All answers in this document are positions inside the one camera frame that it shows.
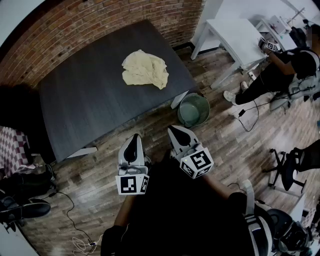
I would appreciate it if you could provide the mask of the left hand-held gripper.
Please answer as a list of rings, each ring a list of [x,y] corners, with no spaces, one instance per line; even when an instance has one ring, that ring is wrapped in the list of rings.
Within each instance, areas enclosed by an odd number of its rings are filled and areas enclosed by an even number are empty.
[[[115,176],[119,195],[144,195],[149,183],[151,162],[144,159],[142,140],[135,133],[118,152],[118,175]]]

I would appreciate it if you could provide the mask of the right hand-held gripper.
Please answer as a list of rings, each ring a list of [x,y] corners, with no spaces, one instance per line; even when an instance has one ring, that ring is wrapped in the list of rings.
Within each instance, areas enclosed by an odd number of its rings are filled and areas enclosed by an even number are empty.
[[[211,171],[214,161],[210,152],[190,129],[169,125],[167,132],[172,144],[172,157],[184,173],[196,179]]]

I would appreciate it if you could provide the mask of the green round bucket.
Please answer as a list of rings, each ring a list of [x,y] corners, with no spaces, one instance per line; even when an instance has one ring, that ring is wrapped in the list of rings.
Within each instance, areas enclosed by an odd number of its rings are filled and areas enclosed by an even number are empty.
[[[180,102],[177,110],[178,120],[186,128],[200,126],[207,121],[209,115],[210,104],[199,93],[187,94]]]

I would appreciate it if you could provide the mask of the cream clothes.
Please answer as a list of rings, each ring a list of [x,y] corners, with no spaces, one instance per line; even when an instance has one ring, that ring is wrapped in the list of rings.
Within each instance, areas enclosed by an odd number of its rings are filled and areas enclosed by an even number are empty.
[[[169,73],[165,61],[141,49],[129,54],[122,67],[122,79],[127,85],[154,85],[160,90],[167,86]]]

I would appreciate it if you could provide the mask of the person's right forearm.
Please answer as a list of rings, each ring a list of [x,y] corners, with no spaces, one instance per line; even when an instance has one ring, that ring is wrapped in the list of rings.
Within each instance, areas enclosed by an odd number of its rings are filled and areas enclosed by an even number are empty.
[[[201,178],[214,191],[215,194],[217,194],[224,200],[227,200],[231,194],[237,192],[237,190],[232,190],[231,188],[224,185],[223,183],[215,179],[213,176],[210,176],[208,174],[204,174]]]

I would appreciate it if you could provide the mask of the person's left forearm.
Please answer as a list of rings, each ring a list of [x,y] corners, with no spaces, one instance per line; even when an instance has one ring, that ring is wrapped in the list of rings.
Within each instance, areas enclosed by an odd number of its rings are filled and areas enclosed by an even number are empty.
[[[115,218],[114,226],[126,227],[129,224],[131,213],[134,208],[136,195],[127,195]]]

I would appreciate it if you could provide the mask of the white table leg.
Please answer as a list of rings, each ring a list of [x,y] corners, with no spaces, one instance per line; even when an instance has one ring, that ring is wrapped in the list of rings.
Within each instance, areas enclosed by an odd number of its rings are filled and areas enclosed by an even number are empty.
[[[172,103],[171,103],[171,105],[170,105],[171,109],[177,108],[177,107],[179,106],[180,102],[184,99],[184,97],[187,95],[188,92],[189,92],[189,91],[187,90],[187,91],[185,91],[185,92],[177,95],[177,96],[173,99],[173,101],[172,101]]]
[[[76,151],[75,153],[68,156],[67,159],[93,154],[97,151],[98,151],[98,148],[96,146],[81,148],[78,151]]]

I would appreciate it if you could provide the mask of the person's black shirt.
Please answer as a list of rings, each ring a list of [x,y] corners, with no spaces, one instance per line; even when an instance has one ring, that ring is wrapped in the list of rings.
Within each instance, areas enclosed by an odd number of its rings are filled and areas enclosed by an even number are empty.
[[[128,225],[104,232],[100,255],[254,256],[242,198],[219,197],[202,176],[191,179],[165,157],[152,166],[146,193],[136,195]]]

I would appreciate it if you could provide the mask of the white chair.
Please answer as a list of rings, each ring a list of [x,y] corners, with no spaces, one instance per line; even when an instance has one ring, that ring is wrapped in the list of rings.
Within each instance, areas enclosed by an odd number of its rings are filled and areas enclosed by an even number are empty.
[[[292,105],[292,99],[290,96],[285,92],[277,93],[269,103],[269,110],[271,112],[277,109],[284,109],[285,111],[288,110]]]

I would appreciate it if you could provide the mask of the black bag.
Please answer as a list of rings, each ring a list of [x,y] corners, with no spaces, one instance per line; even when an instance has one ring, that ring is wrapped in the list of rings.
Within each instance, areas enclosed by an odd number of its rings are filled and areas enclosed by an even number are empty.
[[[44,167],[45,172],[41,174],[15,173],[0,179],[0,190],[16,201],[42,196],[49,190],[55,190],[56,175],[52,166],[45,164]]]

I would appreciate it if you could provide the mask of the black office chair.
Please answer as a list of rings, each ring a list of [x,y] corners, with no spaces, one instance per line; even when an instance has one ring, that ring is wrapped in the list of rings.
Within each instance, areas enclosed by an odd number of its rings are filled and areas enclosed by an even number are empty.
[[[306,182],[296,180],[294,172],[302,173],[308,170],[320,169],[320,139],[304,149],[295,147],[289,153],[282,151],[280,152],[282,158],[279,158],[279,154],[274,148],[270,149],[269,152],[275,154],[277,163],[275,167],[262,171],[263,173],[276,171],[274,181],[268,183],[270,188],[275,188],[278,177],[281,177],[285,192],[289,192],[293,184],[300,186],[303,192]]]

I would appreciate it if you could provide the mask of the white table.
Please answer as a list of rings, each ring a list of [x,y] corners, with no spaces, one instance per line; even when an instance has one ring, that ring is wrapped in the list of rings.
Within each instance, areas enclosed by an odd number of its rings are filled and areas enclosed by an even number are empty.
[[[258,47],[260,32],[248,19],[236,18],[206,20],[204,29],[191,54],[192,60],[197,57],[209,35],[213,35],[213,38],[220,42],[234,60],[234,63],[211,84],[211,89],[217,88],[237,70],[241,70],[242,73],[251,72],[266,58]]]

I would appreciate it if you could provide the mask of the black high-back chair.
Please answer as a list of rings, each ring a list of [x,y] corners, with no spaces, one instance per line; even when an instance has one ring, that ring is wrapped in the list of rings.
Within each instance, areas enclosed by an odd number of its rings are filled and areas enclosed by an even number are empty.
[[[23,132],[27,136],[30,151],[40,154],[46,164],[56,160],[37,89],[25,83],[0,85],[0,126]]]

